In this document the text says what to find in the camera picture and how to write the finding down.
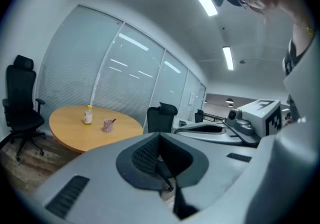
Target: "pink cup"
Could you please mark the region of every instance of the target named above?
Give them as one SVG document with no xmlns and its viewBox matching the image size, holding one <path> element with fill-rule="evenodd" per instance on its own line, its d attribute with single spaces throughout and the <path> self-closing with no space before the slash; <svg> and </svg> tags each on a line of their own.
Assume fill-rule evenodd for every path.
<svg viewBox="0 0 320 224">
<path fill-rule="evenodd" d="M 103 131 L 105 133 L 112 133 L 112 131 L 114 130 L 114 124 L 115 122 L 112 122 L 113 120 L 112 119 L 104 119 L 104 122 L 103 122 Z"/>
</svg>

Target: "floor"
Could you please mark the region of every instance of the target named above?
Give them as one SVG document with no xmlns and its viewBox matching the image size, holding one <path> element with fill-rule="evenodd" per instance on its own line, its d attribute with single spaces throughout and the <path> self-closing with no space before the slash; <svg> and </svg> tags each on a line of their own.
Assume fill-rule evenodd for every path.
<svg viewBox="0 0 320 224">
<path fill-rule="evenodd" d="M 37 145 L 43 149 L 44 156 L 40 156 L 39 150 L 31 143 L 27 142 L 21 151 L 20 162 L 16 161 L 20 139 L 15 143 L 8 142 L 0 150 L 0 163 L 7 173 L 7 178 L 11 185 L 18 190 L 31 195 L 32 192 L 44 183 L 52 174 L 79 156 L 54 139 L 41 137 L 35 138 Z M 168 191 L 168 185 L 163 182 L 162 199 L 164 203 L 173 210 L 175 202 L 175 189 Z"/>
</svg>

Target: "black office chair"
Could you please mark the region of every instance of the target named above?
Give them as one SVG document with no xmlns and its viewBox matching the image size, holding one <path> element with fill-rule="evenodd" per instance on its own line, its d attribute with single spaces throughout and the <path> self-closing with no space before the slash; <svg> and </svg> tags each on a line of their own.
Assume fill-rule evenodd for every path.
<svg viewBox="0 0 320 224">
<path fill-rule="evenodd" d="M 146 112 L 146 118 L 148 122 L 148 132 L 162 132 L 171 133 L 172 124 L 174 122 L 175 115 L 178 114 L 178 110 L 174 105 L 165 104 L 160 102 L 159 107 L 149 107 Z M 171 192 L 174 186 L 168 180 L 173 178 L 168 167 L 164 161 L 158 159 L 155 165 L 155 171 L 164 179 L 164 181 L 169 185 L 168 190 Z"/>
<path fill-rule="evenodd" d="M 203 122 L 203 121 L 204 121 L 204 117 L 205 117 L 204 111 L 201 110 L 201 109 L 198 109 L 198 112 L 197 112 L 197 113 L 194 113 L 194 121 L 195 121 L 196 123 L 201 123 L 201 122 Z"/>
<path fill-rule="evenodd" d="M 30 141 L 40 150 L 40 155 L 44 151 L 33 140 L 33 137 L 44 136 L 44 132 L 36 132 L 36 129 L 45 123 L 40 115 L 40 106 L 45 104 L 42 99 L 36 98 L 38 110 L 34 111 L 32 99 L 36 72 L 33 71 L 34 61 L 32 59 L 18 55 L 13 65 L 6 69 L 7 98 L 2 100 L 6 125 L 11 127 L 11 134 L 8 136 L 11 143 L 15 139 L 22 139 L 15 159 L 20 161 L 20 152 L 27 141 Z"/>
</svg>

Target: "wooden table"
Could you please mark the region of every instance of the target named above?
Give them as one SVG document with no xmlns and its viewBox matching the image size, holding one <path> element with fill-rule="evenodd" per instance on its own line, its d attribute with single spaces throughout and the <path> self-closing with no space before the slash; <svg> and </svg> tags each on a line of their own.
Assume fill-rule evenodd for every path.
<svg viewBox="0 0 320 224">
<path fill-rule="evenodd" d="M 107 108 L 92 107 L 92 124 L 84 124 L 87 106 L 65 106 L 54 111 L 49 120 L 53 137 L 67 148 L 88 150 L 142 135 L 142 126 L 130 116 Z M 116 119 L 112 133 L 103 132 L 104 119 Z"/>
</svg>

